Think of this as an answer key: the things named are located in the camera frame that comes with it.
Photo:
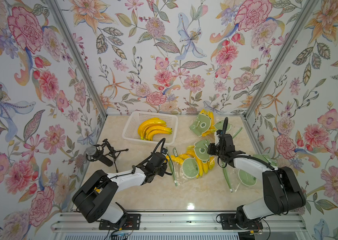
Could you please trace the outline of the zip-top bag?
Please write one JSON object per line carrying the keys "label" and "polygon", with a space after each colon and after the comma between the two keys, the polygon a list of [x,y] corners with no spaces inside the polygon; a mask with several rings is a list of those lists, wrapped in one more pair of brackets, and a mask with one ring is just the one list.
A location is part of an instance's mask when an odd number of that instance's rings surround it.
{"label": "zip-top bag", "polygon": [[199,138],[214,142],[215,137],[224,128],[224,121],[217,118],[212,111],[201,110],[189,126],[189,130]]}
{"label": "zip-top bag", "polygon": [[[268,154],[253,155],[249,157],[260,159],[275,167],[277,166],[277,163],[274,160],[272,160]],[[256,178],[253,175],[250,175],[248,172],[242,169],[238,169],[238,168],[232,169],[231,166],[227,165],[226,163],[222,163],[222,169],[223,169],[225,180],[227,181],[228,188],[231,193],[236,192],[240,186],[251,188],[255,186],[258,181],[258,178]]]}
{"label": "zip-top bag", "polygon": [[217,157],[208,154],[210,143],[210,140],[200,140],[188,146],[182,154],[173,148],[173,154],[166,156],[176,187],[200,179],[215,168]]}

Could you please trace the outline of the yellow banana bunch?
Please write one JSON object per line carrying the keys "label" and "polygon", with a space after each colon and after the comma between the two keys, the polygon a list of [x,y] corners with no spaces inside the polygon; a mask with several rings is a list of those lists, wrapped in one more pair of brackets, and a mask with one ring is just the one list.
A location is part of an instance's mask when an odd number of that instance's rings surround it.
{"label": "yellow banana bunch", "polygon": [[168,128],[167,123],[159,118],[151,118],[144,121],[138,127],[138,134],[141,140],[152,141],[153,137],[158,134],[171,135],[172,128]]}

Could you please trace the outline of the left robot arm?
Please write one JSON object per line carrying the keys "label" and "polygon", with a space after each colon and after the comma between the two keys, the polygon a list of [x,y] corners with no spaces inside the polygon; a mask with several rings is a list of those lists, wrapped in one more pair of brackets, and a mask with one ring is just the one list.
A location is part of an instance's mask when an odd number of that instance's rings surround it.
{"label": "left robot arm", "polygon": [[88,223],[99,220],[123,226],[128,217],[127,211],[118,203],[112,203],[116,193],[126,189],[151,183],[156,176],[169,175],[166,148],[132,166],[129,171],[107,174],[96,171],[74,194],[72,201]]}

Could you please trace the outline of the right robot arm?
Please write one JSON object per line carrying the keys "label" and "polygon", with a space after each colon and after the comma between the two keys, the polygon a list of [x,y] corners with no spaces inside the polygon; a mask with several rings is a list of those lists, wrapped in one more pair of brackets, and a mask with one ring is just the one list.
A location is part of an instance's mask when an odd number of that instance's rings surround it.
{"label": "right robot arm", "polygon": [[263,197],[237,208],[236,223],[241,228],[306,205],[306,197],[291,168],[274,167],[269,162],[237,151],[233,137],[222,130],[217,131],[217,140],[209,145],[209,155],[217,156],[226,166],[242,170],[262,182]]}

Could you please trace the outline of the white plastic basket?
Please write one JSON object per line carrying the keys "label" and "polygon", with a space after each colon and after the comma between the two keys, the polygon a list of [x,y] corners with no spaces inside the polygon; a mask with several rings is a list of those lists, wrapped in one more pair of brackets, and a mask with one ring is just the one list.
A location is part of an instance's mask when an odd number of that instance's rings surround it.
{"label": "white plastic basket", "polygon": [[175,115],[133,112],[124,127],[122,137],[134,144],[152,145],[165,138],[165,145],[175,142],[179,120]]}

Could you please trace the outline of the black microphone on tripod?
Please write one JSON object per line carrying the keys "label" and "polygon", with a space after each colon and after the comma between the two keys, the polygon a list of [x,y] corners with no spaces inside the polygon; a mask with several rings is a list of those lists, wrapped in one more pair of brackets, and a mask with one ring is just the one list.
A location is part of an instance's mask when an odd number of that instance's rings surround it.
{"label": "black microphone on tripod", "polygon": [[115,150],[108,139],[104,139],[102,144],[91,145],[85,150],[86,160],[89,162],[99,161],[108,167],[115,167],[118,173],[117,159],[122,152],[127,152],[129,149]]}

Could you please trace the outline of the aluminium front rail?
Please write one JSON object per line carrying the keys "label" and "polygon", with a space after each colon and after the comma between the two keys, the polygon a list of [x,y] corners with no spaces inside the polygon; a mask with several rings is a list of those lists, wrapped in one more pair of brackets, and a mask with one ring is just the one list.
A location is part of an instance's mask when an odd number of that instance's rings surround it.
{"label": "aluminium front rail", "polygon": [[[232,211],[130,211],[130,215],[139,214],[140,229],[137,233],[152,232],[224,232],[221,215],[233,214]],[[261,221],[264,233],[303,232],[306,226],[296,212],[288,215],[273,215]],[[77,212],[58,214],[57,221],[51,225],[53,233],[99,233],[99,222],[88,223]]]}

